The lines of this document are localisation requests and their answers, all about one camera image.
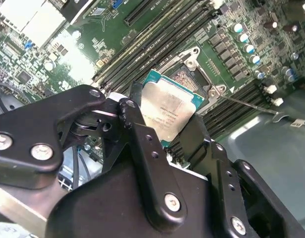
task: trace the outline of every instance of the motherboard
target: motherboard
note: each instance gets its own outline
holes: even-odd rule
[[[210,104],[209,80],[262,107],[305,81],[303,2],[0,0],[0,83],[24,104],[80,84],[127,94],[152,69],[206,99],[198,113],[217,138],[255,111]],[[87,145],[100,160],[100,142]]]

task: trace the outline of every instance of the gray metal surface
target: gray metal surface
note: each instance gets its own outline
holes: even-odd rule
[[[305,91],[285,99],[281,111],[305,119]],[[305,228],[305,125],[273,123],[260,114],[219,141],[230,160],[247,160]]]

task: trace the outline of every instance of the mounting screw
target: mounting screw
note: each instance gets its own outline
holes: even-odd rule
[[[178,210],[180,210],[180,201],[173,194],[166,194],[166,196],[164,197],[164,202],[171,211],[177,212]]]
[[[243,162],[243,165],[244,165],[245,169],[250,170],[250,166],[246,162]]]
[[[101,96],[101,93],[95,89],[92,89],[91,91],[89,91],[89,93],[96,98],[99,98]]]
[[[85,150],[90,150],[90,149],[91,149],[91,146],[90,146],[90,145],[84,145],[84,149],[85,149]]]
[[[31,149],[31,155],[37,160],[48,160],[53,156],[53,150],[45,144],[35,145]]]
[[[224,148],[223,148],[220,144],[216,144],[216,147],[217,147],[217,149],[219,149],[219,150],[221,150],[221,151],[224,150]]]
[[[127,100],[126,103],[128,106],[131,106],[132,108],[136,107],[135,104],[131,100]]]
[[[244,224],[237,217],[232,217],[232,225],[239,234],[243,236],[246,234],[246,228]]]
[[[11,137],[8,135],[0,134],[0,150],[8,149],[11,145]]]

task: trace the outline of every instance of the chip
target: chip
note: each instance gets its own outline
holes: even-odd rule
[[[67,49],[64,49],[61,51],[61,55],[65,56],[67,54],[68,50]]]
[[[279,71],[277,69],[274,69],[273,71],[271,71],[271,74],[273,76],[276,76],[279,73]]]
[[[228,60],[225,61],[225,65],[227,68],[231,67],[232,65],[234,65],[236,62],[236,60],[234,58],[229,58]]]
[[[239,73],[235,74],[235,76],[234,76],[234,80],[236,80],[236,81],[240,81],[243,78],[245,78],[245,75],[243,72],[239,72]]]
[[[220,36],[215,34],[211,39],[210,39],[210,43],[212,45],[216,45],[219,41],[221,40]]]
[[[238,71],[240,71],[240,67],[238,65],[233,66],[232,68],[229,69],[229,71],[231,72],[231,74],[235,74]]]
[[[61,52],[63,49],[64,49],[64,46],[63,45],[59,45],[58,52]]]
[[[234,46],[230,45],[230,46],[227,47],[227,50],[231,51],[233,48],[234,48]]]
[[[285,46],[286,46],[286,44],[283,43],[283,42],[281,42],[281,43],[278,45],[278,48],[279,48],[280,50],[283,50],[283,49],[285,48]]]
[[[22,71],[21,73],[19,73],[18,77],[17,77],[21,83],[26,84],[32,77],[25,71]]]
[[[265,14],[265,12],[266,12],[266,10],[265,10],[264,7],[260,8],[260,9],[258,10],[258,14],[259,14],[260,16],[262,16],[263,14]]]
[[[229,41],[229,38],[228,37],[225,37],[224,39],[223,39],[223,42],[224,43],[226,43],[226,42],[228,42]]]
[[[230,5],[231,12],[237,11],[238,8],[240,8],[240,6],[239,6],[238,2],[236,2],[236,1]]]
[[[258,37],[257,39],[255,39],[255,42],[257,45],[260,45],[263,42],[263,39],[261,37]]]
[[[219,55],[222,60],[226,60],[229,56],[231,56],[231,53],[227,50]]]
[[[215,46],[214,49],[216,50],[217,53],[220,53],[226,49],[226,45],[223,42],[221,42],[217,46]]]

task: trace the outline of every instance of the black mechanical arm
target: black mechanical arm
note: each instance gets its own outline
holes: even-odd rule
[[[229,161],[198,115],[180,133],[191,171],[170,166],[130,98],[82,85],[0,116],[0,213],[47,238],[305,238],[247,162]],[[63,151],[102,138],[102,174],[65,194]]]

